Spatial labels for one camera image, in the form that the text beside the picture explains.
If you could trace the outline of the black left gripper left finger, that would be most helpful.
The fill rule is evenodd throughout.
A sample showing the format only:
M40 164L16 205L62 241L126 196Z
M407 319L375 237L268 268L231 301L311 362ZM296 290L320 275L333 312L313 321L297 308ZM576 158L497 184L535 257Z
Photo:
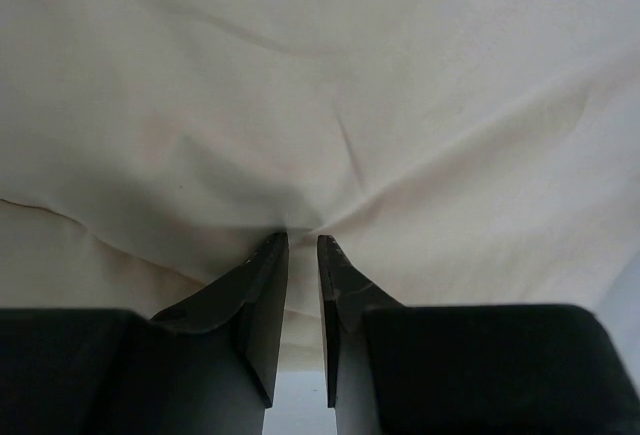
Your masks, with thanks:
M152 318L1 313L5 434L258 434L274 399L288 279L283 233Z

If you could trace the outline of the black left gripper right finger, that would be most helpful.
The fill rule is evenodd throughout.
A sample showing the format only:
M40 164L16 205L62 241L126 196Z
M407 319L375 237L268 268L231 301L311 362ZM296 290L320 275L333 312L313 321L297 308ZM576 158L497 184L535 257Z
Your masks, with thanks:
M639 396L575 305L406 306L317 241L341 434L635 434Z

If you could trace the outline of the beige trousers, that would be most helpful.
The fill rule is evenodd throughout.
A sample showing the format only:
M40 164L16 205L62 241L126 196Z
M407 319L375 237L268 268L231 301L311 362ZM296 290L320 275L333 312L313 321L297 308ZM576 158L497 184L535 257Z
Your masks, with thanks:
M639 0L1 0L1 302L145 315L286 229L407 304L593 308L639 249Z

